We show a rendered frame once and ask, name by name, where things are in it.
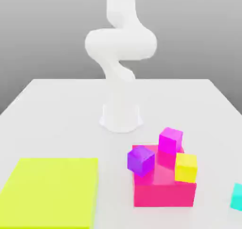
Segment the small yellow cube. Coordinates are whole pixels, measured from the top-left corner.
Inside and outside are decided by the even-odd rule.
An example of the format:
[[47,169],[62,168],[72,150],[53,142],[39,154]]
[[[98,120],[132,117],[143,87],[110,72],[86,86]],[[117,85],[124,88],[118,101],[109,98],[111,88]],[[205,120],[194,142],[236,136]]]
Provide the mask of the small yellow cube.
[[175,161],[175,181],[195,183],[198,171],[197,156],[194,154],[177,153]]

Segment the small purple cube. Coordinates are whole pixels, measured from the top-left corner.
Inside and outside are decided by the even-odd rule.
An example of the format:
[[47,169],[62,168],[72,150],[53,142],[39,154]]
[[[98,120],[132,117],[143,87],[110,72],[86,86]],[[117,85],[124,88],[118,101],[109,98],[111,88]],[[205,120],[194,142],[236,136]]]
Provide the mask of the small purple cube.
[[138,145],[127,154],[127,168],[143,177],[155,167],[155,152],[146,146]]

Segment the large pink box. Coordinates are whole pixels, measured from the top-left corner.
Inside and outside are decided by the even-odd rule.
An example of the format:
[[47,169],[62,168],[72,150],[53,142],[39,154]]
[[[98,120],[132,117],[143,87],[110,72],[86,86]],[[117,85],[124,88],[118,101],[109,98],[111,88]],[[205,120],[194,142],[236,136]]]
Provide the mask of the large pink box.
[[135,207],[192,207],[196,183],[174,180],[176,156],[158,151],[158,145],[145,144],[155,153],[155,167],[145,176],[133,174]]

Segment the small magenta cube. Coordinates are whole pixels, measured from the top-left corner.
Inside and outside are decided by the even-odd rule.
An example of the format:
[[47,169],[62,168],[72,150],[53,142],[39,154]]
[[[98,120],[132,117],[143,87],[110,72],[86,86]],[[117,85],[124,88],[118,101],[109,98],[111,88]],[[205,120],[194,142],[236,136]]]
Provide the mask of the small magenta cube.
[[166,127],[159,135],[158,150],[168,154],[176,154],[182,148],[183,132]]

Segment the large yellow-green box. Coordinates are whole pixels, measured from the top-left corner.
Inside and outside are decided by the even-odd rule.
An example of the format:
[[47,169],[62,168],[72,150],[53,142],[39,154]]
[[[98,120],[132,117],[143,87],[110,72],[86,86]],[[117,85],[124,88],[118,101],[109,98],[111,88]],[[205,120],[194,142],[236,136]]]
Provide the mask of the large yellow-green box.
[[94,229],[97,158],[21,158],[0,191],[0,229]]

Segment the small cyan cube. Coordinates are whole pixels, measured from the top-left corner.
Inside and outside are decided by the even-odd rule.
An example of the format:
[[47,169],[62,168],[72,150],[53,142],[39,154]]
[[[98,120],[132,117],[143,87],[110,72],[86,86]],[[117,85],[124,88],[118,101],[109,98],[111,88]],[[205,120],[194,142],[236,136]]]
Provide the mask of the small cyan cube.
[[242,211],[242,184],[234,184],[230,207]]

